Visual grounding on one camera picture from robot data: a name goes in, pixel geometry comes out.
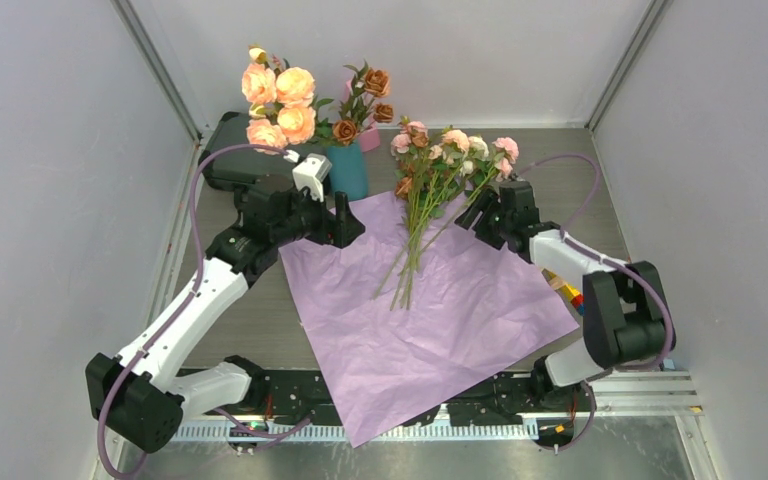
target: purple wrapping paper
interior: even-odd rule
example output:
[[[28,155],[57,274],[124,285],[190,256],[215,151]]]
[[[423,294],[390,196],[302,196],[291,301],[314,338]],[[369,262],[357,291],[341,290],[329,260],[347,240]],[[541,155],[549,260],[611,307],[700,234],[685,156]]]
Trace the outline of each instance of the purple wrapping paper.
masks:
[[[455,211],[432,223],[430,238]],[[410,310],[390,311],[404,203],[351,204],[366,233],[340,250],[281,248],[296,308],[353,447],[424,413],[577,328],[539,269],[452,224],[422,256]]]

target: teal vase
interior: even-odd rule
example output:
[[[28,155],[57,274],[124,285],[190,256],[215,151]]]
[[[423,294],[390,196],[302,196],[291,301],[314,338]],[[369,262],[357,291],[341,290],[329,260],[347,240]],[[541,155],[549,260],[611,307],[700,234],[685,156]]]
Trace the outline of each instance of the teal vase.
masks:
[[[331,190],[345,192],[350,202],[369,195],[366,162],[357,142],[346,147],[328,147],[325,156],[331,161]]]

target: white wall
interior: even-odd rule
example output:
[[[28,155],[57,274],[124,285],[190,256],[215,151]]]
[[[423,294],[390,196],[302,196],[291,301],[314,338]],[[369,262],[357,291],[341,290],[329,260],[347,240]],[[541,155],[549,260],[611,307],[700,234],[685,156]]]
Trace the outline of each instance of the white wall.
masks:
[[[138,0],[190,110],[215,125],[247,108],[247,45],[311,70],[339,96],[341,66],[390,71],[398,114],[428,124],[581,126],[648,0]]]
[[[768,478],[768,2],[675,2],[596,140],[726,478]]]
[[[88,478],[83,370],[145,325],[190,156],[110,2],[0,2],[0,479]]]

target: pink vase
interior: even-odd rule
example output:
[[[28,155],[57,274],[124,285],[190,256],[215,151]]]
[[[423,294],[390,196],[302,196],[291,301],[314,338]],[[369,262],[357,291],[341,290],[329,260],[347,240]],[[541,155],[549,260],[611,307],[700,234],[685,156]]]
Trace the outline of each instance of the pink vase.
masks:
[[[346,81],[346,90],[343,92],[343,101],[345,102],[349,98],[349,94],[352,92],[352,81]],[[378,133],[378,124],[373,120],[369,120],[369,124],[366,125],[363,133],[358,135],[358,145],[361,152],[368,152],[374,148],[378,148],[381,145],[381,134]]]

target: black case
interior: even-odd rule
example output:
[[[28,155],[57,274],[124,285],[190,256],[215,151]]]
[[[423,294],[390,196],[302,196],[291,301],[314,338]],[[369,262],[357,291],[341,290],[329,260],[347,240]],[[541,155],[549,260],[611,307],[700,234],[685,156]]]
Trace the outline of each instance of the black case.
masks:
[[[216,131],[199,158],[203,162],[212,152],[231,145],[248,143],[246,127],[249,126],[249,116],[239,112],[227,112],[222,115]],[[325,154],[325,148],[320,145],[292,145],[302,158],[311,153]],[[243,191],[254,184],[257,177],[267,174],[279,174],[293,178],[295,165],[284,160],[279,155],[266,155],[252,149],[229,152],[214,160],[204,169],[204,180],[216,190],[233,192]]]

